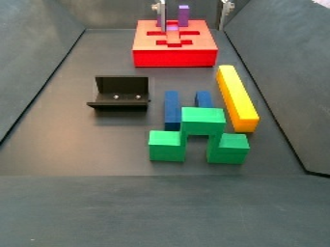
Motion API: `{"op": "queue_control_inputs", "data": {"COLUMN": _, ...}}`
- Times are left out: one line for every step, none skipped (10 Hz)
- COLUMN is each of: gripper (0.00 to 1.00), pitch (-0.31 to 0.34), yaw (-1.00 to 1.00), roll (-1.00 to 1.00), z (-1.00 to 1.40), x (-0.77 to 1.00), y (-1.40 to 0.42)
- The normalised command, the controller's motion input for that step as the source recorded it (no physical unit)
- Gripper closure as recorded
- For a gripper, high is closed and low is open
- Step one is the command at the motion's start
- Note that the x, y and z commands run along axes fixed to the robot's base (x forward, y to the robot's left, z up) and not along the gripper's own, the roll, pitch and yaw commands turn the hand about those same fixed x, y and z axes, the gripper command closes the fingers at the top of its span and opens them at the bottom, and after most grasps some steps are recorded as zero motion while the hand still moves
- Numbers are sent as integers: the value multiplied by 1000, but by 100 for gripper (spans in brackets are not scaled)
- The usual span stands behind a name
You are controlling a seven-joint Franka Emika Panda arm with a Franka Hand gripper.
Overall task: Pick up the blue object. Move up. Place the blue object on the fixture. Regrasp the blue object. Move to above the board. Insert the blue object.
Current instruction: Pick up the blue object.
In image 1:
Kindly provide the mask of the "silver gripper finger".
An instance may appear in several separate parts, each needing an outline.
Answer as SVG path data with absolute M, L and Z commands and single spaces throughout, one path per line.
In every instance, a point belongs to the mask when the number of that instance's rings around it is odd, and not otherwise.
M 236 9 L 234 0 L 221 0 L 222 8 L 221 8 L 221 17 L 220 17 L 220 29 L 225 27 L 226 16 Z
M 152 5 L 152 9 L 158 14 L 158 26 L 162 28 L 162 31 L 166 31 L 166 0 L 156 0 L 156 3 Z

